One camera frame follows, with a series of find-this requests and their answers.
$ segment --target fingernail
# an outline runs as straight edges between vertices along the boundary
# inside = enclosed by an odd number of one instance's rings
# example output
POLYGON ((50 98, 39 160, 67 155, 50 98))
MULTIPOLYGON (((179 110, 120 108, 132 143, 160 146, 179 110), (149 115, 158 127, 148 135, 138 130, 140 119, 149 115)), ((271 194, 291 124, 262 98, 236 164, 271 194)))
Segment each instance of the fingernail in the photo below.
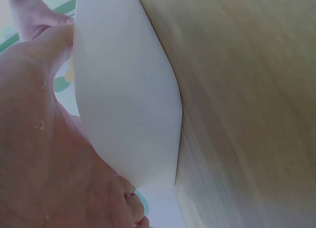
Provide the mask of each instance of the fingernail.
POLYGON ((72 17, 69 17, 66 21, 66 23, 73 23, 74 22, 74 19, 72 17))

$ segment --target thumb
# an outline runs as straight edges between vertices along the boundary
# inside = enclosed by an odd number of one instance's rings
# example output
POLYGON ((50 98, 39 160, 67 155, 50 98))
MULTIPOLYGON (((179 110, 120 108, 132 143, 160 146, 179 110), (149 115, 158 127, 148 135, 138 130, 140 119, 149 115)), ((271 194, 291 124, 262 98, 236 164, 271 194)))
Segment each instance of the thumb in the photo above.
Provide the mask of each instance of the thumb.
POLYGON ((74 24, 64 24, 45 30, 30 42, 33 56, 53 81, 61 66, 71 57, 74 24))
POLYGON ((53 10, 50 10, 50 9, 47 10, 42 20, 43 25, 48 25, 51 27, 61 25, 61 24, 72 23, 72 22, 74 22, 72 17, 62 14, 62 13, 54 12, 53 10))

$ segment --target wooden table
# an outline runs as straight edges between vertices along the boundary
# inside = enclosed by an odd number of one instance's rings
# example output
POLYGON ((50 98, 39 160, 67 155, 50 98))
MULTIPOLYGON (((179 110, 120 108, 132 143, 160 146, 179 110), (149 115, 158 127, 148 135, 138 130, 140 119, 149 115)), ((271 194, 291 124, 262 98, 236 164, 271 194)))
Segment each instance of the wooden table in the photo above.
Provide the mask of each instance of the wooden table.
POLYGON ((316 0, 141 3, 181 91, 188 227, 315 228, 316 0))

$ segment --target finger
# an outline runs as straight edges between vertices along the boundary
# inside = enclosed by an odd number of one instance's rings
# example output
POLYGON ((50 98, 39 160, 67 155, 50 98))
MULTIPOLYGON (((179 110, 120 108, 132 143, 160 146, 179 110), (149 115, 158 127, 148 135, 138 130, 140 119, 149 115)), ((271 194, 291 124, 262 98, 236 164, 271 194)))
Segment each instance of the finger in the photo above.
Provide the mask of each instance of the finger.
POLYGON ((140 198, 136 194, 132 194, 131 196, 126 197, 125 200, 133 215, 134 223, 139 223, 143 219, 145 213, 144 205, 140 198))
POLYGON ((118 173, 115 172, 115 174, 116 174, 116 177, 117 177, 117 180, 118 180, 119 184, 121 185, 121 187, 123 189, 123 194, 124 194, 125 197, 126 196, 130 196, 133 193, 135 193, 136 189, 129 181, 124 179, 118 173))
POLYGON ((47 71, 51 80, 61 66, 71 57, 74 41, 74 25, 65 24, 45 30, 30 42, 31 55, 47 71))
POLYGON ((81 118, 79 116, 71 114, 71 117, 73 118, 74 122, 76 122, 78 126, 82 127, 81 118))
POLYGON ((72 17, 62 13, 54 12, 53 10, 47 10, 47 12, 44 13, 42 16, 42 24, 51 27, 74 22, 72 17))
POLYGON ((135 227, 138 227, 138 228, 149 228, 150 227, 150 224, 149 224, 149 220, 147 217, 143 217, 143 219, 137 223, 135 225, 135 227))

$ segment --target paper sheet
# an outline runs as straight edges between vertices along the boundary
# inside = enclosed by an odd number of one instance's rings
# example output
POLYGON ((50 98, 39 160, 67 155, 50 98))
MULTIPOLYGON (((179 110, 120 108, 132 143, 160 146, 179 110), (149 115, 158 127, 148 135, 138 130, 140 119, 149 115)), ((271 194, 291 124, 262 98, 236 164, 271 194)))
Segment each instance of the paper sheet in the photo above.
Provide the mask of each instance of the paper sheet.
POLYGON ((145 196, 172 190, 182 106, 139 0, 77 0, 75 91, 97 153, 145 196))
MULTIPOLYGON (((55 79, 55 95, 66 110, 79 115, 75 99, 75 89, 72 79, 73 64, 70 59, 58 72, 55 79)), ((184 228, 184 222, 173 190, 146 196, 136 191, 145 208, 151 228, 184 228)))

